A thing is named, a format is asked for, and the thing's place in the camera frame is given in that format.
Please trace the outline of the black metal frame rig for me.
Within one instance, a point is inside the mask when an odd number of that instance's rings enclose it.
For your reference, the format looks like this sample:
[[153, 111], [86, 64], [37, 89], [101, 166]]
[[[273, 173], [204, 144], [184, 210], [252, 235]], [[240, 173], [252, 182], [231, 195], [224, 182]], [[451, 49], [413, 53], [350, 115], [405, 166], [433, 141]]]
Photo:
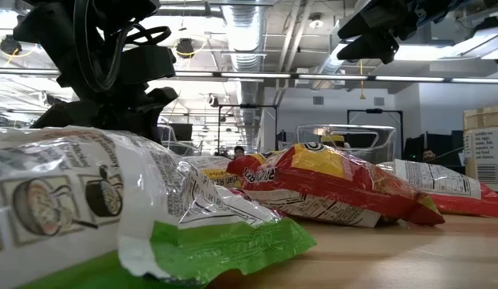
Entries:
[[393, 122], [386, 122], [386, 126], [393, 126], [397, 129], [397, 140], [395, 146], [395, 156], [403, 158], [404, 154], [404, 115], [402, 110], [390, 110], [381, 108], [349, 109], [346, 112], [346, 124], [356, 125], [384, 125], [383, 122], [374, 122], [378, 116], [387, 116]]
[[[228, 144], [221, 136], [221, 123], [224, 117], [234, 117], [235, 127], [241, 141]], [[225, 146], [244, 146], [246, 152], [266, 152], [279, 148], [276, 135], [278, 132], [278, 106], [261, 104], [220, 104], [218, 106], [217, 151]]]

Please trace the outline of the long ceiling light bar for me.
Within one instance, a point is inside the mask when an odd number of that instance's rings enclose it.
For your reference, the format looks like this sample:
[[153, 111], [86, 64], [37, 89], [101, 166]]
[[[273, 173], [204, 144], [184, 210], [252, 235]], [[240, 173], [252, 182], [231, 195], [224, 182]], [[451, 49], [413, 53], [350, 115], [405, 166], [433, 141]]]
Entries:
[[498, 78], [453, 78], [397, 75], [322, 75], [300, 73], [225, 72], [225, 71], [176, 71], [175, 77], [217, 78], [217, 79], [301, 79], [301, 80], [344, 80], [370, 82], [404, 83], [454, 83], [498, 85]]

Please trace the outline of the yellow-edged ramen noodle packet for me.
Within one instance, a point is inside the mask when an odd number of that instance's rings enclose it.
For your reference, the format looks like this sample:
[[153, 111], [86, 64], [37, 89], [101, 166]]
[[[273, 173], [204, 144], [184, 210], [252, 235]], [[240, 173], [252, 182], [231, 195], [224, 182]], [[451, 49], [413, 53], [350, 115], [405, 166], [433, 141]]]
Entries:
[[185, 157], [185, 160], [200, 169], [216, 185], [226, 188], [239, 188], [241, 186], [239, 177], [236, 174], [227, 172], [227, 166], [231, 159], [216, 156], [190, 156]]

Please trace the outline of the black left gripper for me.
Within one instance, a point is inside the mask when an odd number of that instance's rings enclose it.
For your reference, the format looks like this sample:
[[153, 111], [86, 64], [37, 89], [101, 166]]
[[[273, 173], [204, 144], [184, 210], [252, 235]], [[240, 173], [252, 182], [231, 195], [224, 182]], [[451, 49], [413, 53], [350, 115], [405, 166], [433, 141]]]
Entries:
[[115, 94], [126, 92], [129, 85], [174, 77], [175, 62], [173, 52], [168, 47], [140, 46], [123, 51], [117, 78], [106, 92], [94, 92], [84, 80], [79, 65], [70, 64], [58, 77], [58, 84], [62, 88], [72, 88], [81, 100], [90, 101], [54, 104], [31, 128], [62, 128], [69, 125], [110, 128], [120, 120], [120, 130], [133, 132], [150, 140], [160, 140], [157, 122], [163, 108], [178, 98], [173, 88], [154, 88], [149, 93], [136, 90], [126, 100], [128, 107], [122, 115], [112, 106], [98, 103], [108, 102]]

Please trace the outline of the black ceiling spotlight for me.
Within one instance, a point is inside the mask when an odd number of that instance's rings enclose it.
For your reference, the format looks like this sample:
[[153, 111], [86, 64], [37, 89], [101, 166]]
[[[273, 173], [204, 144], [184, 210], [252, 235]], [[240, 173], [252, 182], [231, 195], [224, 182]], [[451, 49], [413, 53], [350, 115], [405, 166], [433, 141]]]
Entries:
[[6, 35], [0, 42], [0, 50], [8, 55], [18, 55], [22, 52], [22, 45], [14, 39], [13, 35]]
[[192, 39], [179, 39], [176, 47], [176, 54], [183, 59], [190, 59], [194, 56], [195, 50]]

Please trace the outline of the red-edged ramen noodle packet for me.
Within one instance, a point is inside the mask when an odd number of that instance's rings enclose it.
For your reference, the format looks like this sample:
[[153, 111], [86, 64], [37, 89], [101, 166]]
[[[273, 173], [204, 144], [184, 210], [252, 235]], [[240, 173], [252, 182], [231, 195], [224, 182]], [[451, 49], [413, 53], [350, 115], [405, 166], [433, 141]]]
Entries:
[[399, 159], [378, 166], [429, 193], [443, 214], [498, 218], [498, 193], [476, 179], [441, 165]]

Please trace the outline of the dark desk monitors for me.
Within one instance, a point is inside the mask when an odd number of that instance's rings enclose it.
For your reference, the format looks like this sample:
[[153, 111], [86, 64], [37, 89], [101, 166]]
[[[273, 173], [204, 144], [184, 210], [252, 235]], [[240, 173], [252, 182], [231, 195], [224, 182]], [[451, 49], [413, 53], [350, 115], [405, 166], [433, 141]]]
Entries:
[[453, 130], [451, 134], [436, 134], [426, 132], [417, 137], [407, 138], [404, 147], [404, 160], [422, 161], [424, 149], [435, 152], [436, 158], [428, 161], [429, 164], [441, 165], [446, 168], [464, 173], [463, 156], [463, 132]]

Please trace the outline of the tan-lid spice jar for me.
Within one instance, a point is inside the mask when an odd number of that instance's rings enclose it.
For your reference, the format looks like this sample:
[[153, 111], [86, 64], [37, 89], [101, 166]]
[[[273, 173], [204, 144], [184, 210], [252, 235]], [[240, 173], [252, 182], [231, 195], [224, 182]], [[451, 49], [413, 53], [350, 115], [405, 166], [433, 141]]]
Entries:
[[465, 173], [498, 193], [498, 105], [463, 113]]

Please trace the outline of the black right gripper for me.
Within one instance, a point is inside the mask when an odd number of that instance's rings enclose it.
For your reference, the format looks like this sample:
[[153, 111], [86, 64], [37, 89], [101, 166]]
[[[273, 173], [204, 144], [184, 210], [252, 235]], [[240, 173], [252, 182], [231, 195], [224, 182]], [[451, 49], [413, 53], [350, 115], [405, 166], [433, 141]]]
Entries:
[[388, 33], [374, 33], [395, 27], [401, 40], [412, 37], [418, 28], [438, 23], [470, 0], [369, 0], [337, 32], [341, 39], [361, 35], [337, 53], [340, 60], [380, 59], [394, 61], [398, 43]]

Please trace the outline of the red and yellow ramen packet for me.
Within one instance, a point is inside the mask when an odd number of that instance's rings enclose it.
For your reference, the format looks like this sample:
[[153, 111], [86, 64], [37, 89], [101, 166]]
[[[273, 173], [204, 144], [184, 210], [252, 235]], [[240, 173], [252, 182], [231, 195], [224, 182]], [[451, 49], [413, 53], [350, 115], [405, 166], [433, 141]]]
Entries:
[[261, 205], [287, 215], [338, 225], [374, 228], [403, 220], [445, 222], [430, 195], [339, 149], [319, 143], [239, 157], [227, 172]]

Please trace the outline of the silver ventilation duct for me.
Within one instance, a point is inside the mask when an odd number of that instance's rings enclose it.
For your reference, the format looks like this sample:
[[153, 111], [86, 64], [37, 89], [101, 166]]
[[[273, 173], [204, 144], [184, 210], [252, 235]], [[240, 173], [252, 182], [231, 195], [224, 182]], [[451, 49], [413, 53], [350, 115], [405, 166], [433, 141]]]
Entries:
[[347, 43], [338, 43], [335, 45], [333, 50], [329, 52], [326, 60], [316, 69], [316, 73], [321, 75], [334, 75], [338, 73], [345, 61], [338, 59], [337, 54], [347, 46]]
[[[227, 42], [231, 55], [231, 66], [235, 72], [261, 72], [263, 56], [263, 20], [265, 8], [262, 6], [224, 6], [223, 16], [227, 24]], [[256, 150], [261, 111], [256, 108], [241, 108], [244, 136], [247, 150]]]

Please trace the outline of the green-edged ramen noodle packet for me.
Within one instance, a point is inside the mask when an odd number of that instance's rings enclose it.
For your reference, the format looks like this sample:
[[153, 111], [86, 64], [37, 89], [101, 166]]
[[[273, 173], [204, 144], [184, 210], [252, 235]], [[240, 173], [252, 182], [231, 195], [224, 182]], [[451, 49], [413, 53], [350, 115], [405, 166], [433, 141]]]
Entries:
[[314, 245], [131, 132], [0, 128], [0, 289], [204, 289]]

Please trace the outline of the yellow-lid spice jar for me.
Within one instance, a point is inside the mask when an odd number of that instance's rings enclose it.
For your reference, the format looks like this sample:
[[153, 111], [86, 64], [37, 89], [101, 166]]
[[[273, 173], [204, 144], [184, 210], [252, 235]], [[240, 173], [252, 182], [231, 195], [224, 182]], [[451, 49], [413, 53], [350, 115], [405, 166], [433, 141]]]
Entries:
[[322, 136], [320, 138], [320, 142], [323, 145], [334, 147], [334, 148], [347, 149], [350, 147], [349, 143], [347, 143], [345, 141], [345, 138], [341, 135]]

